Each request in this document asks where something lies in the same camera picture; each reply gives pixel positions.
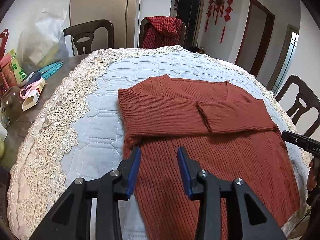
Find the person's right hand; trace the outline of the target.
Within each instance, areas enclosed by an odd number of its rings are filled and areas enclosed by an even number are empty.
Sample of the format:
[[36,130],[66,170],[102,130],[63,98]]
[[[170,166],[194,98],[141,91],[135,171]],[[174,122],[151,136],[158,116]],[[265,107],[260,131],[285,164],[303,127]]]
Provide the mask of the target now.
[[310,170],[309,170],[309,174],[308,174],[308,181],[307,181],[307,184],[306,184],[306,188],[308,189],[308,191],[313,191],[313,189],[317,185],[317,181],[316,181],[316,177],[317,176],[315,175],[313,166],[314,166],[314,162],[313,162],[313,159],[312,159],[310,161],[310,164],[309,164]]

